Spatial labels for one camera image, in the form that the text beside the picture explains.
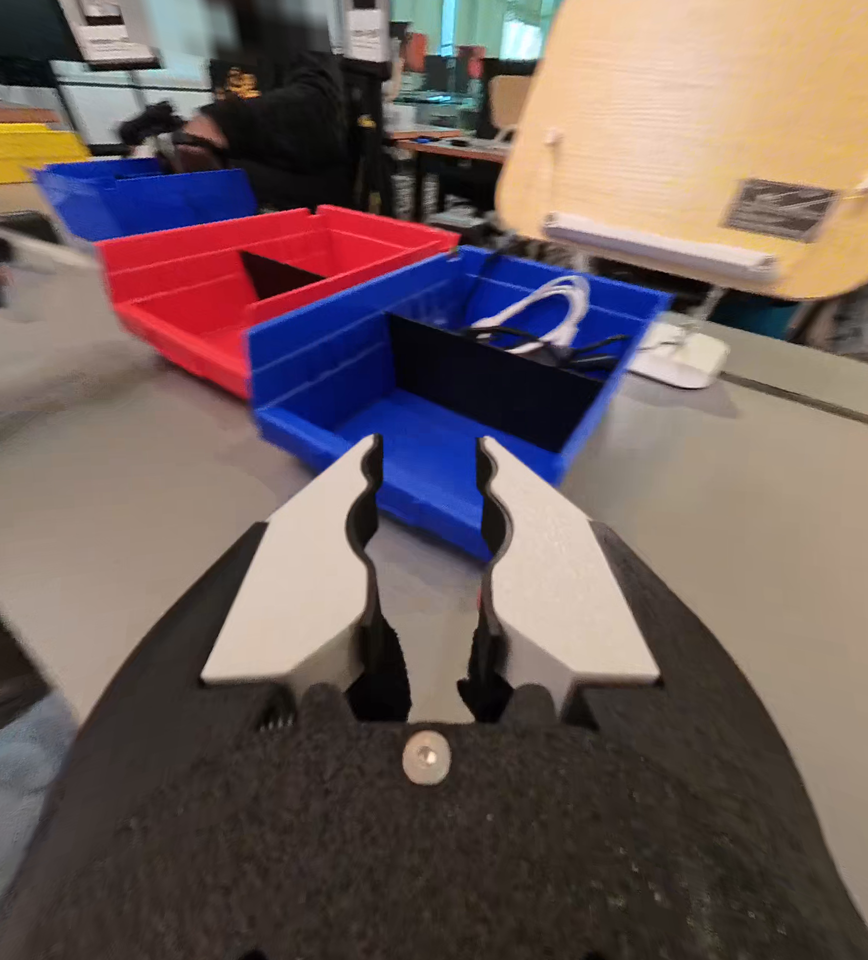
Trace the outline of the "yellow storage bin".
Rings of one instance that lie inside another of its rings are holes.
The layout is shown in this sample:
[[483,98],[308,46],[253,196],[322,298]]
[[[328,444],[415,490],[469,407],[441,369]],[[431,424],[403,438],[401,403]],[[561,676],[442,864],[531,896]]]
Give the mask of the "yellow storage bin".
[[74,132],[0,123],[0,186],[28,183],[30,171],[47,165],[91,159],[92,152]]

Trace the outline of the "red storage bin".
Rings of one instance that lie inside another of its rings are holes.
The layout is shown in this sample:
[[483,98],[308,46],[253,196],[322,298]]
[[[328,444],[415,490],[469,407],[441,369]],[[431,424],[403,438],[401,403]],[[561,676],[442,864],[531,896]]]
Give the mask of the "red storage bin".
[[[188,374],[250,398],[254,327],[457,249],[458,233],[332,205],[259,214],[99,244],[106,291],[123,327]],[[240,251],[324,277],[263,301]]]

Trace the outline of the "white stand base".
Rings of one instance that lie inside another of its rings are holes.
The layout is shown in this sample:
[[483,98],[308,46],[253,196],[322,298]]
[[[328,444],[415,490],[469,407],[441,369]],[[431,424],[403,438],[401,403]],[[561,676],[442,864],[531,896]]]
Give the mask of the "white stand base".
[[726,342],[685,325],[657,320],[629,363],[629,373],[685,391],[711,387],[730,354]]

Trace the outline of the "white wall sign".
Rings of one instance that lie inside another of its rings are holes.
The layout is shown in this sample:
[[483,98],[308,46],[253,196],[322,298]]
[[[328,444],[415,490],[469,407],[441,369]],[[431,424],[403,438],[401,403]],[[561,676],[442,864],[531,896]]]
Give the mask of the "white wall sign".
[[391,59],[389,1],[344,1],[344,57],[371,65]]
[[58,1],[82,60],[94,71],[160,69],[143,1]]

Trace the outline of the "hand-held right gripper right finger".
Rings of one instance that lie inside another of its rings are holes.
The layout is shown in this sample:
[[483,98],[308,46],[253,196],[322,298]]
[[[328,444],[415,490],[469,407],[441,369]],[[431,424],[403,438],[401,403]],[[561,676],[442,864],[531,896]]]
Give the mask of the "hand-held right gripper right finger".
[[490,554],[461,699],[502,714],[539,686],[556,713],[588,687],[651,687],[661,670],[594,522],[492,437],[478,438],[481,535]]

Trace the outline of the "black divider in blue bin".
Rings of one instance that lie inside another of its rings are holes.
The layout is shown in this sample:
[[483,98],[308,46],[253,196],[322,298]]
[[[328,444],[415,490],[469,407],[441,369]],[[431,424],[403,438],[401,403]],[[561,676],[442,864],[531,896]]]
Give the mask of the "black divider in blue bin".
[[395,386],[477,426],[558,452],[594,410],[595,379],[389,313]]

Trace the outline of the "blue storage bin with cables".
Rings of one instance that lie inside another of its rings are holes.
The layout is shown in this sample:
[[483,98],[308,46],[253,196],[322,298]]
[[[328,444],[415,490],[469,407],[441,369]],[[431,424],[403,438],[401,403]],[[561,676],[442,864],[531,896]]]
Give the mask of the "blue storage bin with cables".
[[476,442],[492,437],[552,486],[560,485],[605,415],[638,346],[671,305],[666,292],[582,275],[587,307],[556,362],[545,349],[518,354],[604,386],[558,452],[542,450],[396,386],[386,316],[448,330],[513,353],[524,339],[468,333],[568,272],[461,246],[352,287],[248,332],[250,405],[267,442],[322,471],[356,443],[383,440],[378,508],[464,553],[488,560],[476,485]]

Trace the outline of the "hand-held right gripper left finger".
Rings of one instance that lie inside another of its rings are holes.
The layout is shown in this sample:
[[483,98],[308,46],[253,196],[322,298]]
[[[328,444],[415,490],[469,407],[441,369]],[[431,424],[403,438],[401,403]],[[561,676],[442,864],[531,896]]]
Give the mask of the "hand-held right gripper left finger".
[[406,698],[404,652],[366,547],[378,530],[383,439],[362,438],[268,518],[200,672],[206,686],[331,684]]

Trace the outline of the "wooden background table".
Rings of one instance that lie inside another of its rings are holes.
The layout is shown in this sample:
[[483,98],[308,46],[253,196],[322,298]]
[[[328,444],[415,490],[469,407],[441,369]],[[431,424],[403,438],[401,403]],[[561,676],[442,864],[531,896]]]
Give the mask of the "wooden background table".
[[484,139],[462,133],[460,129],[438,126],[395,128],[387,132],[386,143],[416,157],[428,155],[496,165],[502,165],[513,148],[511,138]]

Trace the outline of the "empty blue storage bin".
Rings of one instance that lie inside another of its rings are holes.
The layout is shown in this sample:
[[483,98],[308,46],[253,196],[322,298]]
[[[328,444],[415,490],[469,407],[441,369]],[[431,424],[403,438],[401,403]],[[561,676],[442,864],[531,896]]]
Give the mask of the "empty blue storage bin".
[[32,171],[69,234],[89,243],[255,215],[239,169],[166,174],[153,158],[55,163]]

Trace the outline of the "black divider in red bin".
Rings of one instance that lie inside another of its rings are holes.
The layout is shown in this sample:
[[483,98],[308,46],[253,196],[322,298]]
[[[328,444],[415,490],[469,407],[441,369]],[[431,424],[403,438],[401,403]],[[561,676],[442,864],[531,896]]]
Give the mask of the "black divider in red bin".
[[239,256],[258,302],[307,288],[325,279],[319,273],[248,250],[240,250]]

